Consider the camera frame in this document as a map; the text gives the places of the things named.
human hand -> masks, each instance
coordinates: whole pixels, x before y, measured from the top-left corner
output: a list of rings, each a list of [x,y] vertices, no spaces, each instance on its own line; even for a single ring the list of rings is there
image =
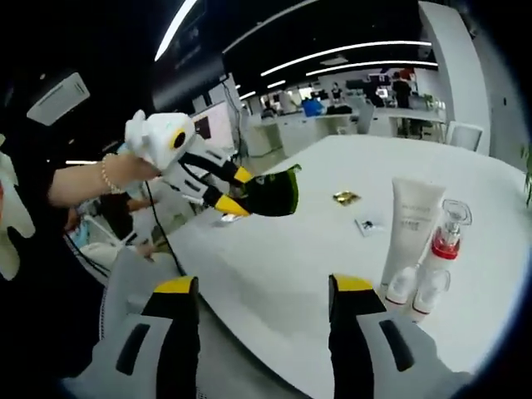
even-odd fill
[[[127,168],[132,173],[134,180],[152,180],[157,176],[160,176],[160,170],[155,168],[150,162],[139,158],[133,154],[123,154],[118,155],[124,158],[124,162],[127,165]]]
[[[155,247],[151,244],[137,244],[135,246],[136,252],[144,258],[150,259],[155,252]]]

red bottle cap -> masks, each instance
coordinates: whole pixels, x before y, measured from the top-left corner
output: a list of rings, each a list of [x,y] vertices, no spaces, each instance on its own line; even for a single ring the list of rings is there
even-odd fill
[[[459,247],[460,247],[460,241],[458,241],[458,243],[452,248],[446,247],[446,246],[438,247],[436,243],[433,241],[432,242],[432,253],[438,258],[454,260],[458,256]]]

bracelet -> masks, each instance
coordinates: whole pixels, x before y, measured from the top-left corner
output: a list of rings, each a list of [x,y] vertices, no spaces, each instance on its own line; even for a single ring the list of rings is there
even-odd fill
[[[101,160],[101,178],[106,183],[107,187],[109,187],[109,189],[111,190],[111,194],[122,194],[124,190],[112,184],[111,181],[109,180],[109,177],[107,177],[106,160],[109,159],[109,157],[113,155],[114,154],[106,154],[106,156],[104,156],[103,159]]]

office desk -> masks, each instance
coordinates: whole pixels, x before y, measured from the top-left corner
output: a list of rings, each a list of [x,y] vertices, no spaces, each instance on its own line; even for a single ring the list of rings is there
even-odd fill
[[[170,236],[187,271],[232,333],[287,382],[314,398],[333,397],[328,351],[328,275],[379,284],[392,224],[392,177],[447,187],[473,214],[450,292],[421,327],[452,370],[478,370],[490,355],[526,281],[532,218],[524,174],[448,145],[365,135],[333,136],[285,160],[299,163],[299,207],[284,218],[251,216],[215,227],[208,210]],[[362,199],[348,207],[339,190]],[[386,231],[369,238],[354,219],[371,211]]]
[[[350,119],[352,116],[358,117],[359,115],[360,111],[353,109],[351,114],[311,117],[293,114],[268,118],[252,125],[245,140],[251,156],[262,156],[282,146],[285,155],[289,157],[328,135],[338,134],[338,128],[349,135],[357,134],[356,123],[352,123]],[[445,116],[436,111],[376,108],[368,134],[379,137],[397,137],[397,127],[394,127],[392,123],[394,118],[445,122]]]

white wall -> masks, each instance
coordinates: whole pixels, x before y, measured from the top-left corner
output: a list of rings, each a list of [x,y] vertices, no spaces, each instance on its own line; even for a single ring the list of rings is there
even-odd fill
[[[284,91],[279,92],[279,102],[284,112],[295,112],[297,110],[297,107],[293,104],[292,97]]]
[[[253,115],[260,115],[263,113],[263,106],[260,103],[259,96],[252,96],[248,99],[249,110]]]
[[[518,169],[525,170],[520,147],[530,140],[525,103],[505,59],[486,32],[478,31],[473,40],[484,72],[491,118],[490,154]]]
[[[478,152],[490,153],[490,109],[479,57],[460,14],[433,2],[419,2],[420,17],[432,43],[445,94],[447,122],[484,130]]]
[[[199,96],[192,100],[192,105],[194,106],[194,111],[196,113],[201,112],[205,108],[207,108],[207,105],[205,104],[205,99],[203,96]]]
[[[238,142],[237,137],[237,120],[238,115],[235,112],[229,98],[233,101],[234,106],[237,110],[240,110],[242,108],[242,101],[240,101],[239,92],[236,90],[236,85],[234,84],[233,74],[229,74],[229,79],[224,82],[224,84],[227,86],[227,89],[229,90],[229,97],[227,96],[227,93],[225,92],[224,85],[219,84],[213,89],[209,90],[209,96],[213,104],[219,103],[221,101],[225,101],[227,103],[227,109],[229,111],[229,120],[231,121],[231,126],[233,127],[233,137],[235,142]],[[201,112],[205,108],[207,108],[207,105],[205,104],[203,96],[199,96],[195,98],[192,101],[192,104],[194,105],[195,112]]]
[[[430,69],[414,68],[416,74],[417,92],[420,96],[430,94],[438,100],[444,101],[445,92],[441,86],[440,73]]]

